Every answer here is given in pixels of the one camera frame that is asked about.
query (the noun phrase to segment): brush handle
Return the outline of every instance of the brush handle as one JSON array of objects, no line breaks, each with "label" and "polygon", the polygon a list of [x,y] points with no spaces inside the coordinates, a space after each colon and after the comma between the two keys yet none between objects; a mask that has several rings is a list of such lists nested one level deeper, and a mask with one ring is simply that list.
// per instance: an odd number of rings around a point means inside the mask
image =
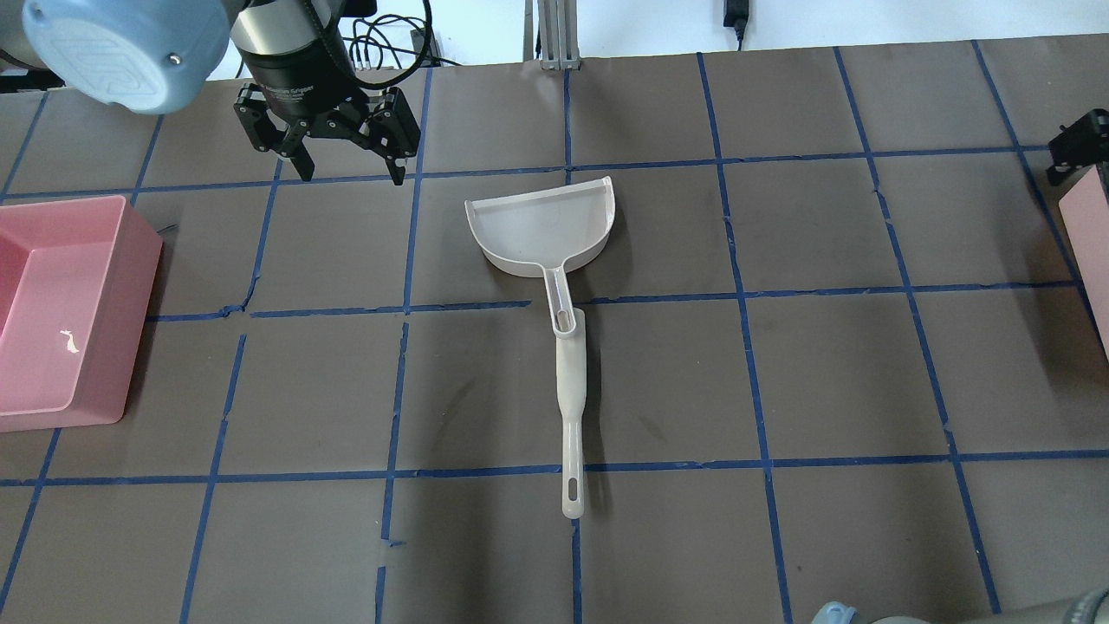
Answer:
[{"label": "brush handle", "polygon": [[581,416],[586,411],[586,315],[573,308],[576,331],[554,340],[558,407],[562,412],[562,514],[581,518],[586,511],[582,479]]}]

